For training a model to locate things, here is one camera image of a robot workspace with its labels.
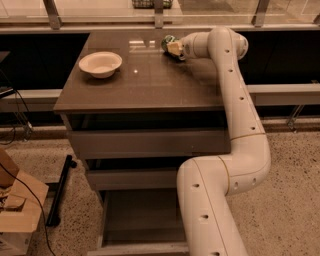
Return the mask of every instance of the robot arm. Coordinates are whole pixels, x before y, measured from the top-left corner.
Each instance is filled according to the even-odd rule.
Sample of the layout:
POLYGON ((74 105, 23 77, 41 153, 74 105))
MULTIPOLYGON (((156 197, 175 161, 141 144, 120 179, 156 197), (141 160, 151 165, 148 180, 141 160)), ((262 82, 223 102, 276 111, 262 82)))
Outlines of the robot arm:
POLYGON ((173 48, 186 59, 215 63, 231 139, 230 154, 195 157, 179 168, 178 197, 190 255, 248 255, 225 198, 257 186, 271 165, 264 128, 238 67, 248 42, 231 29, 216 27, 190 34, 173 48))

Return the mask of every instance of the white bowl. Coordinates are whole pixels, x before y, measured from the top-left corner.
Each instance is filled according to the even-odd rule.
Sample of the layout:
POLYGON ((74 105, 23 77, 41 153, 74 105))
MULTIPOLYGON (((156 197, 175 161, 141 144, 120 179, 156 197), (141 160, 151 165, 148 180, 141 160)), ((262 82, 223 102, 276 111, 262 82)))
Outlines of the white bowl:
POLYGON ((122 58, 113 52, 95 52, 82 58, 79 67, 82 71, 90 73, 95 78, 112 76, 120 67, 122 58))

